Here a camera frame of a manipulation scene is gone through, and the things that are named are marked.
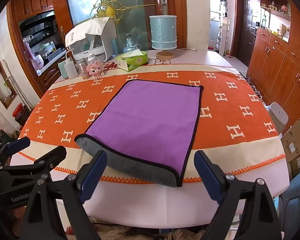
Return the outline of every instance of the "tiled floor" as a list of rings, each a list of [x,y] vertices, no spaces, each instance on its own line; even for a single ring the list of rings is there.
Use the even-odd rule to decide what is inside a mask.
[[[238,60],[236,57],[232,57],[229,55],[225,55],[224,59],[232,66],[234,67],[237,71],[241,72],[246,76],[248,67],[243,64],[240,60]]]

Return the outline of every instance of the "wooden door frame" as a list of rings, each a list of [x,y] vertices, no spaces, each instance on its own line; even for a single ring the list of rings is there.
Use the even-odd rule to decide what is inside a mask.
[[[32,66],[30,59],[28,61],[25,57],[25,47],[14,8],[14,0],[10,0],[7,4],[7,22],[11,41],[26,77],[28,78],[38,97],[42,98],[47,89],[37,75],[37,72]]]
[[[66,35],[72,30],[73,24],[70,16],[67,0],[52,0],[56,20],[60,33]],[[161,13],[160,0],[155,0],[156,13]],[[177,16],[177,46],[179,49],[187,47],[187,11],[186,0],[174,0],[174,2],[168,1],[168,13]]]
[[[242,27],[242,0],[235,0],[235,11],[234,11],[234,28],[233,28],[233,36],[232,43],[230,49],[230,56],[236,57],[239,51],[239,44],[241,38],[241,27]]]

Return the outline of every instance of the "gold door decoration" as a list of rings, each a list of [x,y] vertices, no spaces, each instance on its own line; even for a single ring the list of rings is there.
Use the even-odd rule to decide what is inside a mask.
[[[127,6],[123,6],[122,3],[120,3],[117,0],[97,0],[96,3],[93,5],[93,9],[90,12],[90,16],[92,18],[111,17],[114,24],[118,25],[120,19],[123,16],[124,11],[132,8],[151,6],[151,5],[155,5],[155,4],[145,4],[145,5],[136,5],[136,6],[127,7]],[[97,11],[92,16],[91,14],[94,9],[97,9]]]

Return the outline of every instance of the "tissue box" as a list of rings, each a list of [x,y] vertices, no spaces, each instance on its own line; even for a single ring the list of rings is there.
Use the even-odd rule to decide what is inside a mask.
[[[136,67],[139,67],[148,62],[148,53],[141,51],[143,55],[133,56],[133,57],[121,57],[117,56],[118,68],[122,68],[126,71],[130,71]]]

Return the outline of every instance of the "blue lampshade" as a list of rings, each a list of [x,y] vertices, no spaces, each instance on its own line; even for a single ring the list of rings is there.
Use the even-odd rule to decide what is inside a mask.
[[[177,47],[177,17],[175,15],[150,16],[151,41],[154,49]]]

